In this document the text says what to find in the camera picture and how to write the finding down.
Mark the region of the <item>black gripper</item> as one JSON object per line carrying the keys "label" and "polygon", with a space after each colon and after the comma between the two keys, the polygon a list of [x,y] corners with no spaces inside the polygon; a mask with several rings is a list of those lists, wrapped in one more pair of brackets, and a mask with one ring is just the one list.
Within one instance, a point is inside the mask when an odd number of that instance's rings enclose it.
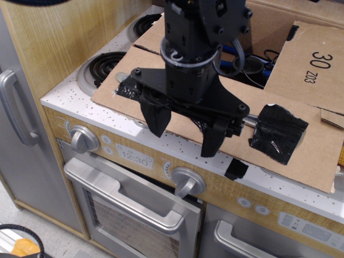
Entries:
{"label": "black gripper", "polygon": [[221,84],[213,67],[136,68],[130,77],[141,92],[141,112],[155,136],[161,137],[172,112],[206,124],[201,157],[214,157],[226,136],[241,134],[249,107]]}

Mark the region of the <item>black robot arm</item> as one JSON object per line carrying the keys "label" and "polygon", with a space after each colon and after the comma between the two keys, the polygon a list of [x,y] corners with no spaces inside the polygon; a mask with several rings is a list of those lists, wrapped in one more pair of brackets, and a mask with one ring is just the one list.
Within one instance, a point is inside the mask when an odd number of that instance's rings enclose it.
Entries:
{"label": "black robot arm", "polygon": [[238,36],[249,32],[252,11],[245,1],[165,1],[165,35],[160,44],[163,69],[136,68],[130,77],[139,91],[141,112],[160,137],[176,112],[204,126],[202,157],[212,157],[225,138],[240,135],[249,107],[220,82],[223,46],[245,64]]}

